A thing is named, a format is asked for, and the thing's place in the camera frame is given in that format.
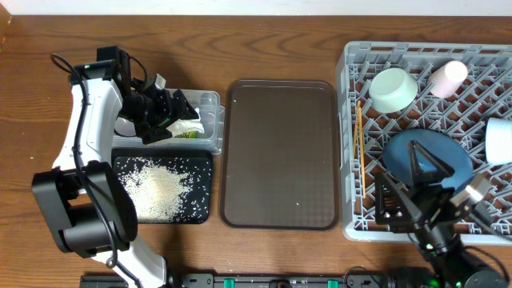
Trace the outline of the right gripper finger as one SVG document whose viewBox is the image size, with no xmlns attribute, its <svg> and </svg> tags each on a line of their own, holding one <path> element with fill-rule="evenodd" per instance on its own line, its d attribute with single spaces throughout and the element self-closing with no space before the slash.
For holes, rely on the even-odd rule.
<svg viewBox="0 0 512 288">
<path fill-rule="evenodd" d="M 410 197 L 384 173 L 375 176 L 375 221 L 395 234 L 413 233 L 422 212 Z"/>
<path fill-rule="evenodd" d="M 446 182 L 454 176 L 455 170 L 425 148 L 416 140 L 407 143 L 409 155 L 409 188 L 422 186 L 441 186 L 442 188 L 454 188 L 453 184 Z"/>
</svg>

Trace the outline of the white tissue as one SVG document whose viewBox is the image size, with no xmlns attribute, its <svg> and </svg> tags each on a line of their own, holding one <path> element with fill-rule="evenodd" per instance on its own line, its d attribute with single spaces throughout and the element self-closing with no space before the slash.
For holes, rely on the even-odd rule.
<svg viewBox="0 0 512 288">
<path fill-rule="evenodd" d="M 185 132 L 197 131 L 199 134 L 204 134 L 205 129 L 203 124 L 201 123 L 200 109 L 195 108 L 195 110 L 199 114 L 199 120 L 177 120 L 176 122 L 169 125 L 166 129 L 172 133 L 172 136 L 175 138 L 175 135 L 179 135 Z"/>
</svg>

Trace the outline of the green yellow snack wrapper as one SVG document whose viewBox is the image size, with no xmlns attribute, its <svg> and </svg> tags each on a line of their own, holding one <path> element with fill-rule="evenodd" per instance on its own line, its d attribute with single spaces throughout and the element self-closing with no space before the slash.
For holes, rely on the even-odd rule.
<svg viewBox="0 0 512 288">
<path fill-rule="evenodd" d="M 175 135 L 176 138 L 196 138 L 198 136 L 197 131 L 185 132 L 179 135 Z"/>
</svg>

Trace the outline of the dark blue plate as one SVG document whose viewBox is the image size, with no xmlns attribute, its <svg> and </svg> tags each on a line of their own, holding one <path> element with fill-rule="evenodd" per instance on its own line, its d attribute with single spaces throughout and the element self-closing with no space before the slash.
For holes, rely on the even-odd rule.
<svg viewBox="0 0 512 288">
<path fill-rule="evenodd" d="M 443 160 L 454 169 L 454 174 L 441 181 L 443 188 L 454 188 L 458 194 L 463 186 L 473 178 L 473 164 L 470 156 L 452 138 L 432 130 L 404 130 L 393 136 L 385 145 L 382 158 L 386 168 L 397 180 L 408 186 L 413 182 L 410 176 L 410 157 L 408 144 L 416 141 L 427 151 Z"/>
</svg>

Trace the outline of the mint green bowl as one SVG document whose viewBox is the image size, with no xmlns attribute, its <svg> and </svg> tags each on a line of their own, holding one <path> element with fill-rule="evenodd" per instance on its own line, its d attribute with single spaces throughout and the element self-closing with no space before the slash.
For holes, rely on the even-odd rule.
<svg viewBox="0 0 512 288">
<path fill-rule="evenodd" d="M 417 93 L 417 82 L 401 68 L 383 70 L 370 82 L 372 107 L 382 114 L 406 108 L 416 98 Z"/>
</svg>

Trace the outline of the light blue bowl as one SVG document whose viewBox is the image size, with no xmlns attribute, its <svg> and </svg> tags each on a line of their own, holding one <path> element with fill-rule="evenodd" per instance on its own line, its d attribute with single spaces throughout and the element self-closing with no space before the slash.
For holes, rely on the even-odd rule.
<svg viewBox="0 0 512 288">
<path fill-rule="evenodd" d="M 497 166 L 511 162 L 511 121 L 490 118 L 486 125 L 486 160 Z"/>
</svg>

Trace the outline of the pink paper cup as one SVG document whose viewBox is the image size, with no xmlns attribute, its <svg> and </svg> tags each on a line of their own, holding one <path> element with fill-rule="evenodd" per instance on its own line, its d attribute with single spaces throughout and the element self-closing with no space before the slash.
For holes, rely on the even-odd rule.
<svg viewBox="0 0 512 288">
<path fill-rule="evenodd" d="M 463 62 L 450 61 L 429 76 L 427 83 L 432 84 L 430 92 L 438 98 L 452 96 L 468 76 Z"/>
</svg>

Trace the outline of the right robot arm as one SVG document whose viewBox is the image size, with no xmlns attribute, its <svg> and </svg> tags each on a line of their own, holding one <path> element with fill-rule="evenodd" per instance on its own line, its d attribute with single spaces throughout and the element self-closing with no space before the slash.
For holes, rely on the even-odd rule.
<svg viewBox="0 0 512 288">
<path fill-rule="evenodd" d="M 404 266 L 381 280 L 383 287 L 507 287 L 504 266 L 497 270 L 478 257 L 481 249 L 466 246 L 454 226 L 471 218 L 491 231 L 482 200 L 491 183 L 475 175 L 460 191 L 442 186 L 454 168 L 416 141 L 408 144 L 412 186 L 404 192 L 383 172 L 375 180 L 375 221 L 395 234 L 410 237 L 431 268 Z"/>
</svg>

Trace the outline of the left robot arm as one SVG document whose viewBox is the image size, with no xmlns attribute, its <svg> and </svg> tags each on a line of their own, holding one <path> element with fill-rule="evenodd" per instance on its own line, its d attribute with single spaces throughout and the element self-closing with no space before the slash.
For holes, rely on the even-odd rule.
<svg viewBox="0 0 512 288">
<path fill-rule="evenodd" d="M 118 46 L 98 48 L 95 62 L 83 65 L 58 54 L 50 59 L 69 75 L 73 107 L 62 149 L 51 170 L 34 175 L 32 191 L 56 246 L 105 264 L 129 287 L 179 287 L 167 260 L 138 236 L 136 209 L 111 152 L 118 118 L 151 144 L 198 113 L 183 92 L 165 88 L 160 74 L 132 78 L 133 57 Z"/>
</svg>

